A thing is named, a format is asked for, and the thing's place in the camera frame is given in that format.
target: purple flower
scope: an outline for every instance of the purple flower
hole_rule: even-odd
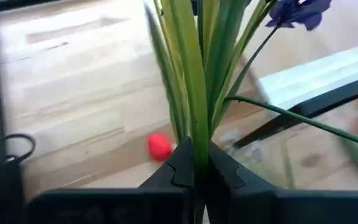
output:
[[[331,0],[280,0],[270,11],[272,20],[267,27],[295,28],[294,22],[304,24],[308,31],[316,28],[322,19],[322,13],[331,5]]]

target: green stem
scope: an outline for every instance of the green stem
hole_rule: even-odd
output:
[[[247,97],[243,97],[243,96],[228,96],[225,98],[225,101],[243,101],[243,102],[246,102],[246,103],[250,103],[250,104],[253,104],[253,105],[257,105],[257,106],[260,106],[260,107],[263,107],[265,109],[268,109],[268,110],[271,110],[271,111],[274,111],[276,113],[279,113],[279,114],[282,114],[284,116],[287,116],[289,118],[295,118],[295,119],[298,119],[306,124],[309,124],[309,125],[312,125],[316,128],[319,128],[319,129],[322,129],[322,130],[325,130],[329,133],[333,133],[337,136],[340,136],[340,137],[343,137],[343,138],[346,138],[346,139],[349,139],[351,141],[354,141],[356,143],[358,143],[358,137],[357,136],[353,136],[341,129],[338,129],[338,128],[334,128],[334,127],[331,127],[331,126],[328,126],[326,124],[322,124],[320,122],[317,122],[317,121],[314,121],[312,119],[309,119],[309,118],[306,118],[304,116],[301,116],[301,115],[298,115],[296,113],[292,113],[290,111],[287,111],[287,110],[284,110],[284,109],[281,109],[279,107],[276,107],[276,106],[273,106],[273,105],[270,105],[270,104],[267,104],[267,103],[263,103],[263,102],[260,102],[260,101],[257,101],[257,100],[254,100],[254,99],[251,99],[251,98],[247,98]]]
[[[198,42],[201,50],[201,58],[204,62],[204,8],[203,0],[198,0],[197,3],[198,17],[197,17],[197,28],[198,28]]]
[[[281,149],[282,149],[283,166],[285,171],[285,179],[287,182],[287,187],[288,189],[295,190],[296,187],[295,187],[295,180],[293,178],[293,168],[292,168],[290,153],[288,152],[288,146],[286,141],[282,142]]]
[[[274,27],[274,29],[271,31],[271,33],[269,33],[269,35],[266,37],[266,39],[261,43],[261,45],[258,47],[258,49],[255,51],[255,53],[251,56],[251,58],[248,60],[247,64],[244,66],[244,68],[241,70],[239,76],[237,77],[236,81],[234,82],[233,86],[231,87],[229,93],[227,94],[228,96],[231,95],[235,95],[238,90],[240,89],[241,83],[244,79],[244,77],[246,76],[248,69],[250,68],[252,62],[255,60],[255,58],[258,56],[259,52],[263,49],[263,47],[265,47],[265,45],[267,44],[267,42],[270,40],[270,38],[272,38],[272,36],[274,35],[274,33],[276,33],[276,31],[278,30],[279,26]],[[230,101],[225,101],[222,105],[222,109],[220,111],[220,113],[218,114],[218,118],[214,118],[213,121],[213,127],[211,132],[213,133],[214,130],[218,127],[219,123],[222,120],[223,115],[225,114],[225,112],[227,111],[227,109],[230,106]]]
[[[259,25],[262,23],[262,21],[265,19],[267,14],[270,12],[274,4],[277,2],[277,0],[274,0],[268,4],[265,9],[259,14],[258,18],[256,19],[256,22],[251,26],[250,28],[250,34],[247,36],[246,41],[244,42],[244,45],[242,46],[242,51],[244,51],[245,47],[248,45],[251,38],[254,36],[254,33],[258,29]]]

